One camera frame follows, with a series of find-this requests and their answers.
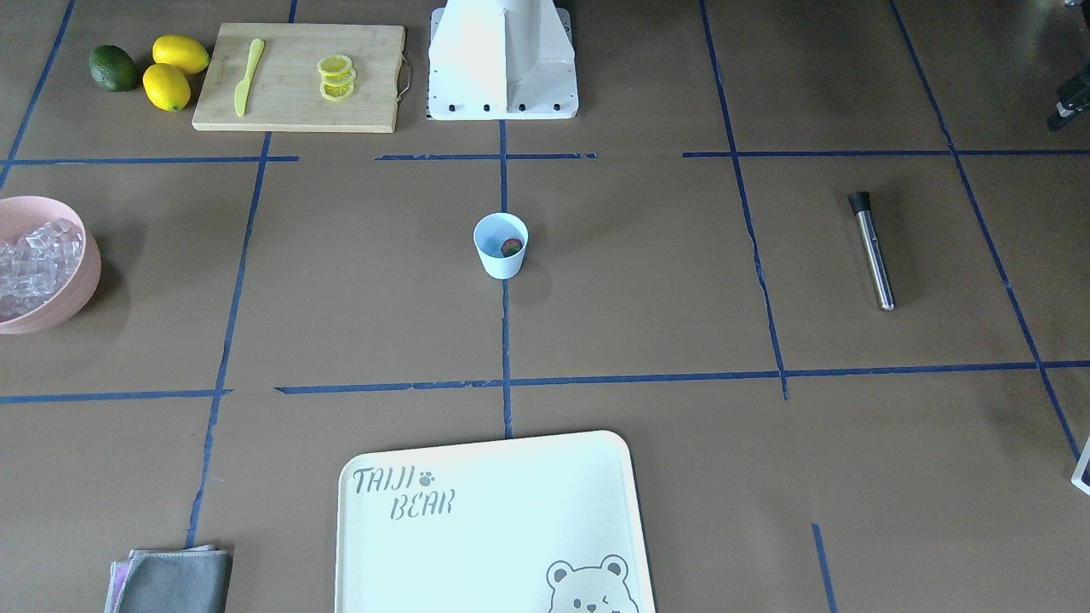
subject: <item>bear ear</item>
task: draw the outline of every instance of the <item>bear ear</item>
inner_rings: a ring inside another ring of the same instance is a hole
[[[628,577],[628,563],[625,562],[625,558],[619,555],[607,555],[605,560],[602,561],[600,568],[609,570],[614,575],[620,577],[621,580],[623,580],[625,577]]]
[[[564,578],[570,575],[571,573],[572,573],[571,564],[568,564],[562,560],[554,562],[548,567],[548,585],[555,588],[557,584],[562,581]]]

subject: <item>yellow-green knife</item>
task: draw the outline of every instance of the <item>yellow-green knife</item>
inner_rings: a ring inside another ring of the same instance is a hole
[[[262,59],[262,51],[265,50],[265,41],[254,38],[250,44],[250,57],[246,58],[246,75],[234,86],[234,113],[239,117],[246,115],[246,98],[250,97],[250,84],[254,81],[254,71],[257,70],[257,61]]]

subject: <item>bowl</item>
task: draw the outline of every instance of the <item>bowl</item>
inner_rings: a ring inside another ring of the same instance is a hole
[[[46,329],[66,321],[90,300],[98,287],[102,260],[95,239],[83,219],[66,204],[44,196],[14,196],[0,200],[0,238],[10,239],[52,219],[65,219],[84,236],[83,256],[72,278],[37,309],[0,322],[0,334],[25,334]]]

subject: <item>wooden cutting board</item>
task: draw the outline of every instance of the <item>wooden cutting board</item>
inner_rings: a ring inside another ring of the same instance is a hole
[[[254,72],[246,115],[234,112],[234,86],[246,71],[254,38],[265,51]],[[193,113],[196,130],[254,132],[393,132],[398,72],[405,29],[400,25],[225,23]],[[352,58],[355,92],[322,97],[318,61]]]

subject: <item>cartoon bear face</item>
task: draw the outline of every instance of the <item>cartoon bear face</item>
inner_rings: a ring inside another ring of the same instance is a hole
[[[625,585],[628,564],[619,555],[607,555],[598,566],[572,568],[565,561],[548,567],[553,587],[549,613],[639,613]]]

